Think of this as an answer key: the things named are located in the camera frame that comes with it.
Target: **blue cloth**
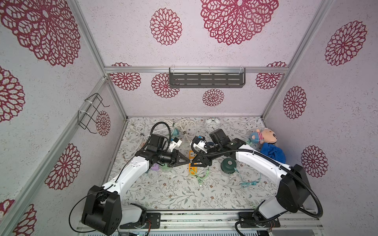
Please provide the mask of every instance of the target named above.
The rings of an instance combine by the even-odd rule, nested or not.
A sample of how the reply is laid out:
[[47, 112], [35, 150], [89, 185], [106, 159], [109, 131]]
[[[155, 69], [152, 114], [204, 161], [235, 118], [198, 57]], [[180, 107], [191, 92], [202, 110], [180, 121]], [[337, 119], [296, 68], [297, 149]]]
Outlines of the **blue cloth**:
[[276, 160], [283, 164], [286, 163], [286, 157], [282, 149], [274, 146], [273, 144], [264, 143], [260, 152], [273, 160]]

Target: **white robotic arm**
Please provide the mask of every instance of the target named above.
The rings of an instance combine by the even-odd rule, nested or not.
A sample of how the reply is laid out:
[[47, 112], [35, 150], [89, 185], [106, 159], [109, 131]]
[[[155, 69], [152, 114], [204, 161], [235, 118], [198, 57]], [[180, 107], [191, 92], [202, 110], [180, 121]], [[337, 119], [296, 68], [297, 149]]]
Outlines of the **white robotic arm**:
[[[277, 194], [262, 202], [255, 209], [253, 217], [256, 221], [264, 221], [287, 211], [304, 211], [300, 207], [310, 195], [310, 192], [311, 196], [317, 199], [310, 189], [306, 172], [300, 165], [291, 167], [277, 162], [246, 145], [240, 139], [230, 140], [221, 129], [217, 129], [209, 135], [214, 142], [212, 145], [209, 145], [201, 137], [193, 139], [192, 149], [196, 147], [200, 151], [194, 150], [197, 156], [193, 159], [192, 166], [206, 167], [212, 165], [212, 160], [220, 156], [229, 156], [255, 168], [278, 186]], [[317, 206], [318, 209], [321, 208], [319, 201]], [[322, 211], [317, 215], [311, 216], [320, 217], [321, 215]]]
[[[197, 156], [193, 159], [191, 166], [206, 167], [212, 165], [212, 160], [215, 158], [229, 156], [255, 168], [279, 186], [278, 193], [274, 197], [262, 202], [255, 209], [253, 212], [255, 221], [253, 223], [267, 222], [286, 211], [297, 212], [300, 210], [311, 215], [311, 213], [300, 208], [310, 194], [318, 206], [318, 213], [311, 216], [321, 217], [320, 202], [309, 187], [303, 167], [299, 165], [291, 167], [274, 161], [246, 145], [240, 139], [230, 140], [221, 129], [210, 133], [210, 137], [213, 141], [211, 144], [206, 143], [205, 139], [201, 137], [193, 139], [191, 147]], [[105, 183], [102, 187], [93, 186], [88, 191], [81, 220], [83, 224], [106, 235], [111, 235], [118, 225], [132, 222], [136, 222], [140, 226], [145, 224], [146, 209], [136, 204], [122, 208], [121, 197], [153, 164], [160, 164], [159, 162], [161, 162], [169, 167], [175, 167], [190, 162], [188, 158], [174, 149], [181, 144], [177, 138], [170, 143], [166, 150], [163, 150], [164, 139], [163, 136], [151, 132], [145, 145], [146, 149], [144, 149], [144, 146], [136, 152], [135, 157], [111, 181]]]
[[118, 225], [135, 223], [137, 226], [143, 226], [145, 224], [146, 208], [137, 204], [121, 207], [122, 196], [153, 164], [176, 167], [190, 162], [175, 149], [181, 144], [178, 138], [174, 138], [164, 150], [165, 139], [164, 136], [151, 132], [146, 144], [135, 153], [135, 157], [122, 168], [116, 177], [101, 187], [93, 186], [89, 189], [81, 218], [83, 224], [106, 235], [111, 235]]

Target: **red flower pattern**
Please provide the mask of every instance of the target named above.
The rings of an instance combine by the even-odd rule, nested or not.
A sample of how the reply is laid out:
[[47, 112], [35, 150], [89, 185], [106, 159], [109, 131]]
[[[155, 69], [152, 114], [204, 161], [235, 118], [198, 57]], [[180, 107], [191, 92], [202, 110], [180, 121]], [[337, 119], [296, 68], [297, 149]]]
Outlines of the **red flower pattern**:
[[2, 24], [19, 44], [51, 65], [73, 64], [80, 49], [80, 34], [65, 0], [2, 0]]
[[182, 32], [181, 21], [175, 12], [167, 8], [155, 11], [150, 20], [153, 37], [162, 45], [172, 45]]
[[4, 202], [0, 203], [0, 221], [13, 203], [14, 203], [14, 200], [11, 200], [11, 199], [7, 199]]
[[[268, 66], [287, 66], [285, 62], [273, 62], [267, 65]], [[278, 81], [280, 80], [281, 73], [258, 73], [256, 77], [256, 84], [259, 88], [270, 89], [274, 88]]]
[[100, 111], [96, 117], [97, 132], [101, 136], [106, 136], [110, 131], [110, 118], [106, 111]]
[[225, 98], [225, 95], [223, 94], [221, 90], [212, 88], [212, 89], [207, 90], [203, 94], [202, 101], [208, 106], [217, 106], [223, 101], [224, 98]]
[[322, 177], [328, 170], [328, 159], [323, 150], [316, 146], [308, 146], [302, 152], [302, 165], [313, 177]]
[[231, 45], [250, 40], [268, 23], [278, 0], [201, 0], [201, 16], [210, 37]]
[[68, 187], [77, 177], [80, 165], [80, 152], [76, 146], [70, 143], [46, 178], [45, 184], [55, 190]]
[[36, 213], [37, 211], [34, 209], [34, 204], [30, 204], [28, 211], [24, 213], [21, 221], [13, 230], [15, 236], [30, 236], [34, 232], [34, 226], [37, 222]]
[[283, 111], [290, 119], [298, 118], [306, 107], [305, 90], [299, 86], [294, 86], [287, 91], [283, 99]]
[[366, 40], [366, 25], [349, 22], [336, 30], [325, 48], [325, 60], [330, 65], [342, 65], [355, 57]]
[[25, 104], [25, 93], [19, 80], [0, 66], [0, 122], [18, 116]]
[[179, 88], [169, 86], [169, 74], [167, 73], [155, 75], [151, 81], [151, 87], [155, 94], [165, 98], [174, 97], [180, 91]]
[[[130, 66], [127, 63], [117, 62], [112, 66]], [[134, 90], [141, 85], [139, 73], [112, 73], [109, 74], [113, 83], [124, 90]]]

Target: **black wire holder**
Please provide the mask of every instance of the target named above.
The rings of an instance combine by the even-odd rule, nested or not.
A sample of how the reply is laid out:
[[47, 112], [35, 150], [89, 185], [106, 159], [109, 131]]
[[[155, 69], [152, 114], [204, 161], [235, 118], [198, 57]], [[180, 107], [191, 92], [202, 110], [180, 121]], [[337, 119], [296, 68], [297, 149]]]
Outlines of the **black wire holder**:
[[[97, 106], [94, 106], [93, 103], [95, 102], [96, 99], [99, 100], [100, 102], [98, 103]], [[94, 132], [90, 131], [90, 129], [88, 128], [88, 125], [89, 125], [89, 122], [90, 122], [91, 120], [93, 120], [94, 123], [96, 123], [96, 121], [93, 119], [93, 116], [95, 115], [96, 111], [97, 111], [97, 113], [100, 113], [100, 112], [98, 111], [98, 107], [100, 106], [100, 104], [101, 104], [103, 107], [109, 107], [109, 106], [110, 106], [110, 105], [105, 106], [105, 105], [102, 103], [102, 100], [103, 100], [102, 97], [101, 97], [98, 93], [94, 93], [94, 94], [92, 94], [91, 96], [89, 96], [88, 98], [86, 98], [86, 99], [84, 100], [85, 102], [89, 102], [89, 103], [91, 104], [91, 106], [94, 108], [94, 111], [93, 111], [93, 114], [92, 114], [92, 115], [90, 115], [87, 111], [83, 111], [83, 110], [79, 110], [79, 111], [77, 111], [77, 123], [78, 123], [78, 125], [80, 125], [81, 128], [83, 128], [83, 129], [85, 129], [85, 130], [88, 130], [88, 131], [91, 132], [92, 134], [97, 134], [97, 132], [94, 133]], [[79, 120], [79, 119], [80, 119], [79, 117], [80, 117], [81, 112], [84, 112], [84, 116], [81, 118], [81, 120]], [[84, 124], [84, 123], [82, 122], [82, 120], [85, 118], [85, 116], [88, 116], [88, 117], [89, 117], [89, 120], [88, 120], [87, 124]]]

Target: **plush toy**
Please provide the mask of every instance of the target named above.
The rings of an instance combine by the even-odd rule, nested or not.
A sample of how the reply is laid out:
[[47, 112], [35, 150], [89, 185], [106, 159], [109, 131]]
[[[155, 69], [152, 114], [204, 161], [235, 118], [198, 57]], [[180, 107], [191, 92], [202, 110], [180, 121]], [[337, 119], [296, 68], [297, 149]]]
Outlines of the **plush toy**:
[[253, 132], [250, 135], [249, 139], [253, 143], [260, 143], [260, 144], [263, 144], [263, 143], [275, 144], [277, 142], [276, 134], [268, 128], [263, 129], [261, 132], [260, 130], [256, 130], [256, 132]]

